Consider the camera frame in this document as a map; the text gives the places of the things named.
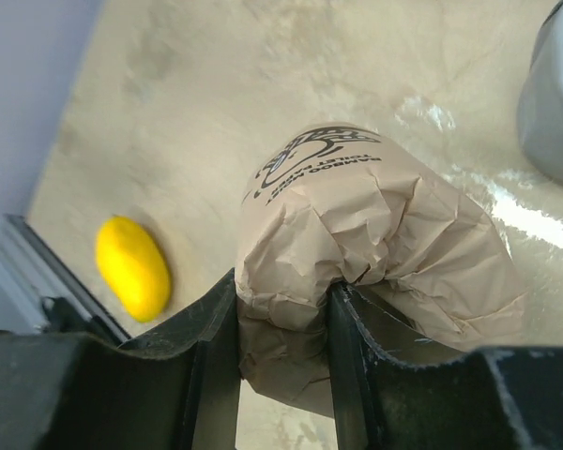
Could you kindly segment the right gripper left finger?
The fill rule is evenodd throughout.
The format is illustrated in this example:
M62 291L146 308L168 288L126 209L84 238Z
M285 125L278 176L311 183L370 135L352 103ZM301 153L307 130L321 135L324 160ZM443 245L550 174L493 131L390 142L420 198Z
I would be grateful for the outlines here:
M120 346L0 333L0 449L232 449L237 359L232 274Z

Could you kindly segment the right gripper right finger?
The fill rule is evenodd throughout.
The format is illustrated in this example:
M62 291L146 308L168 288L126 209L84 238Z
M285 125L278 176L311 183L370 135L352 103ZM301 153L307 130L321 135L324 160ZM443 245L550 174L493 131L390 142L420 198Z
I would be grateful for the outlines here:
M458 352L343 283L327 305L341 449L563 449L563 347Z

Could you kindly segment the brown paper roll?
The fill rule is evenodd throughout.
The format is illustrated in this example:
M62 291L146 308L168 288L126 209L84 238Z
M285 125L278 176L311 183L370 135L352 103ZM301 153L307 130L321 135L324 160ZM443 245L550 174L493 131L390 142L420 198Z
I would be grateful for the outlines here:
M525 285L493 221L386 136L300 131L252 176L240 222L239 368L260 395L333 414L337 281L379 286L419 333L459 351L523 339Z

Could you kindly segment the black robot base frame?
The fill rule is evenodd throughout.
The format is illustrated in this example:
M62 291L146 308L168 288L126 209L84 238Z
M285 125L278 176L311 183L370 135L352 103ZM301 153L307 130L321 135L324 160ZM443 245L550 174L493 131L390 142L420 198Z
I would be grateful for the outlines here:
M88 332L115 346L129 339L23 217L0 225L0 330L20 335Z

